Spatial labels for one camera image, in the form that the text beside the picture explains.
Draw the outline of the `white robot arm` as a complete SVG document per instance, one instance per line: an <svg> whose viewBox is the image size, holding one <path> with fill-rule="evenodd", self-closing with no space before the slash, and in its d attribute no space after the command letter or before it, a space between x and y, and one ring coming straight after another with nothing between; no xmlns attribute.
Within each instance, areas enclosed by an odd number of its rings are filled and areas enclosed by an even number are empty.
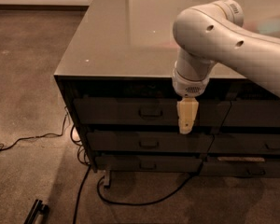
<svg viewBox="0 0 280 224"><path fill-rule="evenodd" d="M179 46L172 83L182 97L177 103L179 132L192 131L199 103L216 63L248 78L280 98L280 38L243 28L244 12L233 0L183 10L173 24Z"/></svg>

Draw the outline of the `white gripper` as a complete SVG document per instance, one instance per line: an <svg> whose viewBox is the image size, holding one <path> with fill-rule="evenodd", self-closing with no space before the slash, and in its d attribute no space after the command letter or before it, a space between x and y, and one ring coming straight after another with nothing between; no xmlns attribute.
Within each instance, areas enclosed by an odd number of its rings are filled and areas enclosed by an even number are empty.
<svg viewBox="0 0 280 224"><path fill-rule="evenodd" d="M200 81L185 79L174 69L172 84L175 93L181 97L197 97L204 93L208 85L209 77ZM178 127L181 134L192 131L197 116L199 103L195 98L183 98L177 102Z"/></svg>

